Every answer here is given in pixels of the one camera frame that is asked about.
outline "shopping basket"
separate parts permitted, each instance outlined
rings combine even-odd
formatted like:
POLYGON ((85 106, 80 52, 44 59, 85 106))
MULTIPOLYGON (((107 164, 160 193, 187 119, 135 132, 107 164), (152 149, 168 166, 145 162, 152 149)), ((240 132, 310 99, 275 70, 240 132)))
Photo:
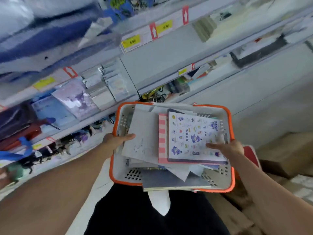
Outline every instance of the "shopping basket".
MULTIPOLYGON (((224 134, 226 142, 234 140, 233 126, 230 111, 224 106, 216 105, 189 105, 181 103, 143 103, 143 102, 125 102, 122 103, 116 113, 116 121, 113 128, 113 135, 124 136, 127 134, 132 114, 137 104, 146 105, 147 108, 152 106, 174 108, 178 110, 192 110, 199 116, 208 115, 208 117, 217 117, 223 120, 224 134)), ((142 176, 140 168, 130 168, 127 166, 127 158, 121 155, 122 147, 114 151, 111 157, 110 178, 114 183, 142 186, 142 176)), ((210 189, 197 189, 194 191, 205 191, 214 193, 230 192, 235 187, 235 172, 228 162, 227 165, 220 165, 219 170, 205 169, 202 178, 207 180, 211 185, 210 189)))

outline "stack of papers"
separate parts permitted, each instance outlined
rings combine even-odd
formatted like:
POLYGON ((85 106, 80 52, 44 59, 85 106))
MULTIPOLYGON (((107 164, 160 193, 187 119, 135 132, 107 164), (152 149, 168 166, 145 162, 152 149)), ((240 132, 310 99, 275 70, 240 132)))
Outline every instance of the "stack of papers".
POLYGON ((227 164, 219 151, 205 146, 221 142, 220 126, 219 119, 192 111, 136 105, 128 132, 136 138, 125 142, 122 155, 129 167, 141 168, 144 191, 208 188, 203 171, 227 164))

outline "sticker sheet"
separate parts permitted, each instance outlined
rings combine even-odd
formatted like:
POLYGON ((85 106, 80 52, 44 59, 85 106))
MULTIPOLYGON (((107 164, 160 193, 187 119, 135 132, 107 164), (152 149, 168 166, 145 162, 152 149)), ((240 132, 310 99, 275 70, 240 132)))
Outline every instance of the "sticker sheet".
POLYGON ((205 146, 223 138, 219 119, 169 112, 169 161, 225 164, 218 150, 205 146))

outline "black pants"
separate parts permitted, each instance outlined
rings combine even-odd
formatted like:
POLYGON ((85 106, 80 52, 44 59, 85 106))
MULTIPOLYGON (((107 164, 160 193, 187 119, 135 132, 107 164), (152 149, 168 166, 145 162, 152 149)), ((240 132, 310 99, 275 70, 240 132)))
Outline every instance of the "black pants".
POLYGON ((114 184, 95 207, 85 235, 210 234, 229 235, 204 193, 173 190, 171 207, 162 216, 139 186, 114 184))

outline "left hand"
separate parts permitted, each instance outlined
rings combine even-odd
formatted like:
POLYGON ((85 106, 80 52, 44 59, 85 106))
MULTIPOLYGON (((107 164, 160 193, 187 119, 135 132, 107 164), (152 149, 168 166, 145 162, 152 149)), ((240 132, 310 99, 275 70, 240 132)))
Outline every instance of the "left hand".
POLYGON ((114 137, 113 134, 108 133, 104 136, 103 138, 103 144, 106 144, 109 146, 110 150, 115 150, 116 148, 118 148, 120 145, 122 145, 123 142, 128 141, 128 140, 132 140, 136 137, 135 134, 127 134, 125 136, 117 136, 114 137))

